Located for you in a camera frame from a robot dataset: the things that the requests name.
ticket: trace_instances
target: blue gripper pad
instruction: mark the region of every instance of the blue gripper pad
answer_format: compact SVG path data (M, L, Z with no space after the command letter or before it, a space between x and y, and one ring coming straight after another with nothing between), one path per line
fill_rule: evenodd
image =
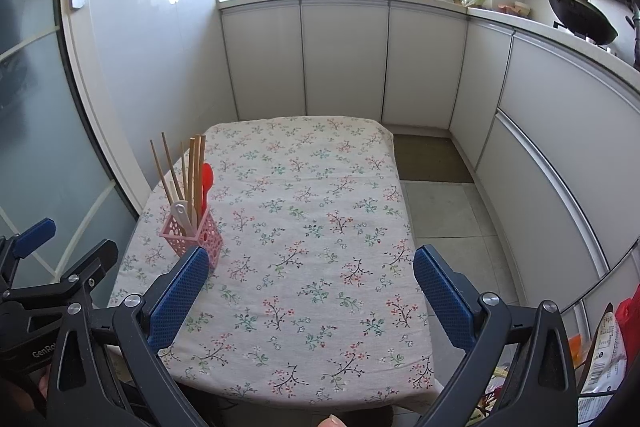
M197 248L149 316L146 341L154 353L169 347L174 341L208 276L209 256L204 248Z
M49 217L45 217L29 230L18 235L14 243L14 257L16 259L24 259L54 235L56 235L56 224Z
M464 276L453 272L431 245L420 247L415 252L414 275L451 344L467 353L471 351L476 345L474 314L452 281L456 279L459 282L455 276ZM470 288L467 290L472 295L475 292L477 298L478 292L471 283L468 284Z

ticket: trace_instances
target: utensil holder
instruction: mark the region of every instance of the utensil holder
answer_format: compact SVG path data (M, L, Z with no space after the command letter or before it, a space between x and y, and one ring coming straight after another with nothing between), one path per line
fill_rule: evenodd
M166 218L158 235L164 237L180 257L191 247L203 247L209 255L209 266L215 268L216 264L218 264L220 249L222 248L222 236L209 212L209 207L206 208L195 237L180 235L180 226L171 214Z

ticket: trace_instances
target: floral tablecloth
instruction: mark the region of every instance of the floral tablecloth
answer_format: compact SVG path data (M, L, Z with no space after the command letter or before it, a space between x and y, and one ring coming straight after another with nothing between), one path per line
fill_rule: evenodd
M219 124L206 136L208 203L225 244L160 352L170 374L272 406L425 410L442 387L392 135L370 120L296 117ZM112 305L177 260L158 237L167 211L158 185Z

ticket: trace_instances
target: frying pan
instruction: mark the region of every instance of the frying pan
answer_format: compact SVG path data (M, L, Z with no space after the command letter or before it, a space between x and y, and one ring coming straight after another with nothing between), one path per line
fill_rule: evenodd
M549 0L549 4L569 31L585 35L599 46L610 44L618 36L606 15L589 0Z

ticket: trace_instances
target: human thumb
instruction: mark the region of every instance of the human thumb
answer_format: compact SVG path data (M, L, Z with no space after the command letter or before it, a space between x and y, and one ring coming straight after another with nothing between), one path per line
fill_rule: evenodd
M347 426L344 423L342 423L342 420L340 420L340 418L332 414L326 420L322 420L318 424L318 427L347 427Z

